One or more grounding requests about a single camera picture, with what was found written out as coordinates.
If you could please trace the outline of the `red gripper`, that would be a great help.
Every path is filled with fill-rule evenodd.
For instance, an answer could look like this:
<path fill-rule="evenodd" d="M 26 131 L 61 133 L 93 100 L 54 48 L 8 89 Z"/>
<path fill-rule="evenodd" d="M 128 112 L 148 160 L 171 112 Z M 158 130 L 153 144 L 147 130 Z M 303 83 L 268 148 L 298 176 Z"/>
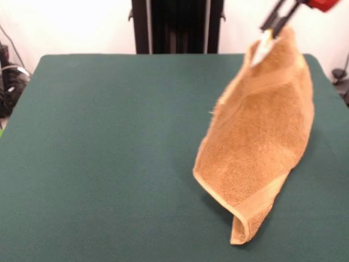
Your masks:
<path fill-rule="evenodd" d="M 309 0 L 308 6 L 320 10 L 323 13 L 331 10 L 340 0 Z M 260 26 L 260 30 L 266 31 L 272 28 L 272 36 L 277 37 L 284 26 L 287 24 L 289 19 L 293 16 L 296 10 L 304 3 L 303 0 L 294 1 L 294 5 L 291 6 L 290 10 L 284 15 L 279 15 L 279 9 L 285 3 L 285 0 L 279 0 L 276 5 L 273 7 L 272 11 Z"/>

